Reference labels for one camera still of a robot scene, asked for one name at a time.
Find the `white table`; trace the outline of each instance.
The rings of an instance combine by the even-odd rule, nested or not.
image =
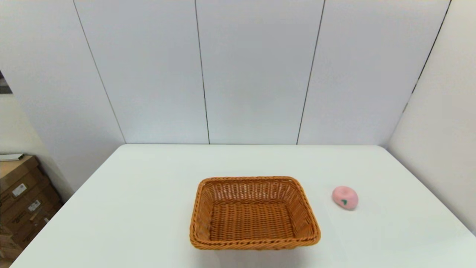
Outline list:
[[[321,241],[281,251],[195,249],[188,228],[198,183],[255,175],[299,180]],[[355,211],[331,200],[339,185],[359,194]],[[12,265],[30,267],[475,268],[476,237],[381,147],[128,144]]]

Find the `white wall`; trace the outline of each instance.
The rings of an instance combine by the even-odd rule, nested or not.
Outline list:
[[[127,143],[207,144],[193,0],[76,0]]]
[[[299,144],[386,145],[449,0],[329,0]]]
[[[476,1],[451,2],[388,150],[476,230]]]
[[[0,95],[0,154],[25,153],[36,155],[63,201],[73,190],[51,158],[25,112],[12,94]]]
[[[198,0],[212,144],[296,144],[323,0]]]
[[[0,1],[0,70],[73,190],[124,144],[72,1]]]

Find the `panel seam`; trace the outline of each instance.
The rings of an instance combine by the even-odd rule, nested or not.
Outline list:
[[[418,79],[416,80],[416,83],[415,83],[415,86],[413,87],[412,93],[410,94],[410,97],[409,97],[407,103],[405,104],[405,107],[403,108],[402,113],[400,114],[400,117],[398,118],[398,121],[397,121],[397,123],[395,124],[395,127],[393,128],[392,134],[390,134],[390,137],[387,138],[387,141],[386,141],[386,142],[384,143],[384,145],[382,146],[382,147],[384,147],[385,149],[388,148],[388,143],[389,143],[390,140],[392,139],[393,134],[395,134],[395,131],[397,130],[398,124],[399,124],[400,121],[402,120],[403,113],[405,112],[405,110],[407,109],[408,104],[409,104],[410,101],[411,101],[411,97],[412,97],[412,95],[413,95],[413,92],[415,92],[415,89],[417,88],[417,85],[418,85],[418,82],[420,81],[421,75],[423,74],[423,71],[425,70],[426,63],[428,62],[428,59],[430,58],[431,52],[433,51],[433,47],[435,46],[436,40],[438,39],[438,35],[440,35],[440,31],[441,31],[441,28],[443,27],[443,23],[445,22],[446,15],[448,14],[448,10],[449,10],[449,7],[450,7],[450,5],[451,5],[451,1],[452,1],[452,0],[449,0],[448,6],[446,7],[446,12],[445,12],[445,15],[443,16],[443,20],[441,21],[440,28],[438,29],[438,32],[436,33],[435,40],[433,41],[433,45],[431,45],[431,49],[430,49],[430,52],[428,53],[428,56],[426,57],[425,64],[423,64],[423,68],[421,68],[420,75],[418,76]]]
[[[203,79],[202,48],[200,46],[200,31],[198,30],[197,0],[195,0],[195,19],[197,20],[198,51],[200,53],[200,68],[202,71],[203,101],[205,103],[205,119],[207,120],[208,144],[210,144],[210,129],[208,128],[208,114],[207,114],[207,97],[205,95],[205,80]]]
[[[86,36],[86,32],[84,31],[83,23],[81,21],[81,18],[79,17],[79,12],[78,12],[78,8],[76,7],[75,0],[73,0],[73,5],[74,5],[74,9],[76,10],[76,15],[78,16],[78,20],[79,20],[79,24],[81,25],[81,29],[83,30],[84,38],[86,39],[86,43],[88,44],[88,48],[89,48],[89,52],[91,54],[92,61],[94,62],[94,66],[96,67],[96,71],[98,72],[99,79],[101,80],[102,88],[104,89],[104,93],[106,93],[106,97],[109,101],[109,105],[111,106],[112,114],[114,115],[114,118],[116,119],[116,122],[117,122],[118,127],[119,127],[120,134],[122,135],[122,139],[124,140],[124,143],[127,144],[126,138],[124,137],[124,133],[122,132],[122,129],[120,127],[118,117],[116,116],[116,112],[114,111],[114,107],[112,106],[111,99],[109,98],[108,92],[106,90],[106,86],[104,85],[104,82],[102,80],[101,73],[99,72],[98,65],[96,64],[96,60],[94,59],[94,55],[92,54],[91,46],[89,45],[88,37]]]
[[[301,134],[302,120],[304,118],[304,109],[306,108],[307,93],[309,91],[309,84],[311,82],[312,68],[314,66],[314,59],[316,58],[317,42],[319,40],[319,34],[321,32],[322,18],[324,17],[324,8],[325,8],[325,6],[326,6],[326,0],[324,0],[324,2],[322,3],[321,19],[319,21],[319,28],[317,30],[316,45],[314,46],[314,54],[312,56],[311,70],[309,72],[309,79],[307,81],[306,95],[304,96],[304,105],[302,107],[301,122],[299,123],[299,130],[297,132],[296,145],[299,143],[299,135]]]

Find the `woven basket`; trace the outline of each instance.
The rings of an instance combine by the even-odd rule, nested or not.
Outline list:
[[[200,182],[190,225],[199,249],[290,249],[316,244],[316,218],[292,177],[208,178]]]

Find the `basket rim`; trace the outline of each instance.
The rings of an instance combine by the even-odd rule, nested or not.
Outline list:
[[[312,222],[311,222],[311,228],[313,231],[312,235],[307,237],[301,237],[301,238],[240,239],[240,240],[215,240],[215,241],[203,240],[198,238],[197,232],[196,232],[196,229],[197,229],[196,218],[198,214],[198,205],[200,204],[200,200],[201,200],[201,192],[206,183],[223,181],[223,180],[263,180],[263,179],[289,180],[296,186],[297,190],[299,191],[300,198],[304,201],[304,207],[312,218]],[[214,246],[214,249],[232,249],[233,246],[238,246],[238,245],[257,245],[258,246],[258,245],[274,245],[274,244],[280,244],[283,246],[283,248],[285,248],[285,245],[288,245],[288,244],[293,244],[296,247],[314,245],[317,242],[319,242],[320,238],[321,238],[321,232],[319,229],[319,225],[317,223],[316,217],[314,216],[314,213],[309,204],[309,201],[307,200],[307,196],[304,192],[304,189],[299,183],[299,181],[293,177],[290,177],[290,176],[210,177],[210,178],[206,178],[202,180],[198,185],[197,196],[195,198],[195,204],[193,208],[192,220],[190,223],[190,241],[193,244],[193,246],[197,248],[206,249],[206,247]]]

